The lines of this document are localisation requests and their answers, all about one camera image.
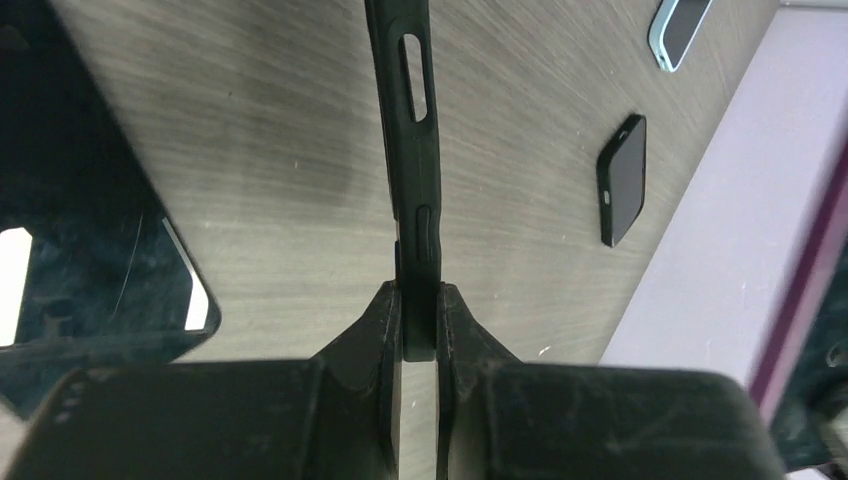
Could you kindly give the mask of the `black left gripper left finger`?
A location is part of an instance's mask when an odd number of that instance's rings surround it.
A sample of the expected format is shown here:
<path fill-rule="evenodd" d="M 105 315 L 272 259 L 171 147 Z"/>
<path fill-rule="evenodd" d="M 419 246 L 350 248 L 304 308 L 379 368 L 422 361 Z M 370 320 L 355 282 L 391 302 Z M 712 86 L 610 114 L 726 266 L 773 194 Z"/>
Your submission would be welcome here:
<path fill-rule="evenodd" d="M 400 293 L 308 359 L 92 368 L 66 376 L 10 479 L 394 479 Z"/>

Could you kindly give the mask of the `phone in lilac case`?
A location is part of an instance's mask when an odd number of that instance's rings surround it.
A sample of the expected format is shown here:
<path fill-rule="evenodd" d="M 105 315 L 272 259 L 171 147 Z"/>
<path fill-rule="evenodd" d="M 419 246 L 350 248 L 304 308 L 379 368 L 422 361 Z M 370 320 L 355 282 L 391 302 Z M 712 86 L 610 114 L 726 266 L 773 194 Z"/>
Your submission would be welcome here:
<path fill-rule="evenodd" d="M 646 195 L 647 119 L 630 114 L 599 153 L 596 178 L 601 240 L 617 246 L 639 217 Z"/>

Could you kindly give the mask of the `black phone case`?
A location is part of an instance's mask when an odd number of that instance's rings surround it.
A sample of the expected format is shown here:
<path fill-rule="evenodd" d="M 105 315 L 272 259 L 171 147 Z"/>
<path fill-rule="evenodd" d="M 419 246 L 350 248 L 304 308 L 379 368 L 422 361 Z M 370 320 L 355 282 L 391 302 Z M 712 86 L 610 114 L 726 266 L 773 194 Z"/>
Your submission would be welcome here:
<path fill-rule="evenodd" d="M 442 267 L 441 168 L 429 4 L 368 1 L 365 12 L 397 230 L 403 357 L 408 362 L 429 362 L 436 356 Z M 407 36 L 420 46 L 427 108 L 422 118 L 414 112 Z"/>

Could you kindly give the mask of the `black phone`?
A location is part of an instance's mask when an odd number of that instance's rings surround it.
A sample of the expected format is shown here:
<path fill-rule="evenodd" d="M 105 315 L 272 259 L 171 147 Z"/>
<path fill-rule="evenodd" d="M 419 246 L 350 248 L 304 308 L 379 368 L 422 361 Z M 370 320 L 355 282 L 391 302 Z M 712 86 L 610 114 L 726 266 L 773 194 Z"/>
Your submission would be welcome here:
<path fill-rule="evenodd" d="M 49 1 L 1 5 L 1 402 L 171 362 L 220 308 Z"/>

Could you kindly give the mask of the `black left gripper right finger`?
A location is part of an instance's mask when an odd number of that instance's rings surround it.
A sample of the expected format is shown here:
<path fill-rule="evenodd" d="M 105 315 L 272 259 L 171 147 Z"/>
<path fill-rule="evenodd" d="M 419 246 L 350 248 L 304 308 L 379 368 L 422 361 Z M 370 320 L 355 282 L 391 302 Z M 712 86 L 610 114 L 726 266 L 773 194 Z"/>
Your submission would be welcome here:
<path fill-rule="evenodd" d="M 457 287 L 437 307 L 440 479 L 781 479 L 759 412 L 705 371 L 526 363 Z"/>

